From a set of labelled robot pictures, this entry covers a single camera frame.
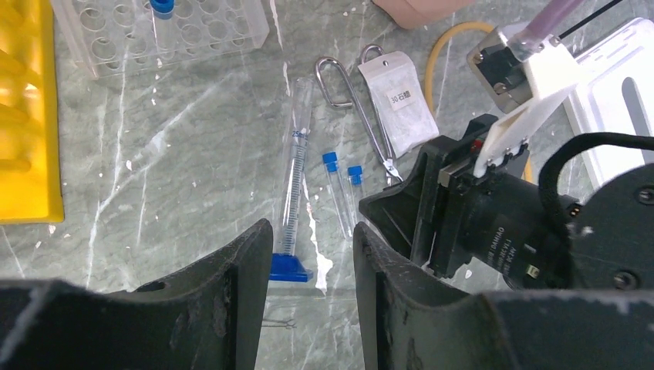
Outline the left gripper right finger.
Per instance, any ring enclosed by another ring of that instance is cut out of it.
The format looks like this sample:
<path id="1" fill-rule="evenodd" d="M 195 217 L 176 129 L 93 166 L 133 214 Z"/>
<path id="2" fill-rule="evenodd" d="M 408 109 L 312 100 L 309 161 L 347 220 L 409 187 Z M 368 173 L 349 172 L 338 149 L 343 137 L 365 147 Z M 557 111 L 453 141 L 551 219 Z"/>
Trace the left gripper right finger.
<path id="1" fill-rule="evenodd" d="M 368 225 L 353 235 L 367 369 L 651 369 L 651 291 L 468 294 L 395 252 Z"/>

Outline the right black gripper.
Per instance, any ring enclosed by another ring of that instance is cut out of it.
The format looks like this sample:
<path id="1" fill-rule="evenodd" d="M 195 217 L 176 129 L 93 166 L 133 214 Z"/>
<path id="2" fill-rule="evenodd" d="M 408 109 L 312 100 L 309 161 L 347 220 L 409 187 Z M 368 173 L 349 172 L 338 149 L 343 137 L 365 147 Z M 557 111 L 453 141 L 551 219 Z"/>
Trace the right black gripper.
<path id="1" fill-rule="evenodd" d="M 538 187 L 521 179 L 520 148 L 481 178 L 474 162 L 496 116 L 472 119 L 460 140 L 424 144 L 410 182 L 359 202 L 359 208 L 398 254 L 450 278 L 471 258 L 504 277 L 513 289 L 573 285 L 566 242 L 548 222 Z"/>

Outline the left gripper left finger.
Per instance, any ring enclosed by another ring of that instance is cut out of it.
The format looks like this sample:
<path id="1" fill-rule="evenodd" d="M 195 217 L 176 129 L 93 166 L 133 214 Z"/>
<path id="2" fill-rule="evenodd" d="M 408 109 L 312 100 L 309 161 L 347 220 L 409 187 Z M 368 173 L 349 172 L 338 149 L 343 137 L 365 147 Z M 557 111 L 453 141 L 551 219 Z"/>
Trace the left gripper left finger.
<path id="1" fill-rule="evenodd" d="M 1 282 L 3 369 L 252 369 L 271 269 L 261 219 L 135 291 L 59 279 Z"/>

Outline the blue capped test tube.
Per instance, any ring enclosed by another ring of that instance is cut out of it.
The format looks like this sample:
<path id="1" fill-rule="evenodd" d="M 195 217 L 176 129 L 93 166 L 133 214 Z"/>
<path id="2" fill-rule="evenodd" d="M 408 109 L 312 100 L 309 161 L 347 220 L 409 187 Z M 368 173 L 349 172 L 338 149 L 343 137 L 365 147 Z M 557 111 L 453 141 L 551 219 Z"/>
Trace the blue capped test tube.
<path id="1" fill-rule="evenodd" d="M 329 187 L 332 192 L 332 199 L 335 205 L 335 211 L 339 219 L 343 236 L 346 239 L 351 239 L 352 221 L 336 152 L 324 153 L 322 155 L 322 162 L 325 166 Z"/>

